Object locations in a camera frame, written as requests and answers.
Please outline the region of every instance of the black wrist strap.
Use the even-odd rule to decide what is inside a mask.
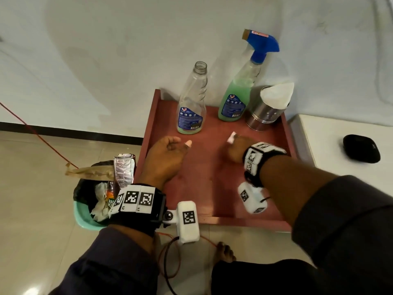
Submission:
[[[153,237],[167,210],[165,204],[166,195],[159,189],[148,184],[128,185],[116,197],[109,223],[132,228]]]
[[[286,155],[282,148],[267,143],[256,143],[246,149],[243,154],[244,178],[255,187],[263,187],[259,173],[263,164],[273,156]]]

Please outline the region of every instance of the black garbage bag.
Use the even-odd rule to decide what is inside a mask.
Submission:
[[[113,160],[107,160],[107,161],[95,163],[92,165],[92,167],[112,166],[112,165],[113,165]],[[89,207],[89,212],[91,213],[91,211],[94,209],[94,207],[96,207],[96,204],[98,203],[98,200],[96,198],[95,188],[96,185],[100,184],[101,182],[107,182],[107,181],[80,179],[78,185],[76,185],[76,188],[74,189],[74,193],[73,193],[74,201],[86,204]],[[101,225],[107,225],[108,219],[105,219],[97,223]]]

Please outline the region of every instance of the dark pants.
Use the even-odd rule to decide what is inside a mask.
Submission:
[[[302,291],[318,294],[313,280],[315,268],[301,260],[282,260],[274,264],[218,262],[211,274],[211,294],[263,294],[272,291]]]

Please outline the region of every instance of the foot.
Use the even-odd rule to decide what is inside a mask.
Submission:
[[[214,265],[219,261],[225,261],[227,263],[236,261],[236,257],[233,255],[233,250],[231,250],[229,245],[225,245],[223,242],[219,242],[219,244],[217,244],[217,250],[213,260]]]

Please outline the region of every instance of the blue label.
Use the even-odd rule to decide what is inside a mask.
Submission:
[[[178,126],[181,129],[193,130],[202,126],[203,117],[189,108],[180,108]]]
[[[225,117],[235,118],[239,117],[245,108],[246,105],[235,94],[229,94],[221,113]]]

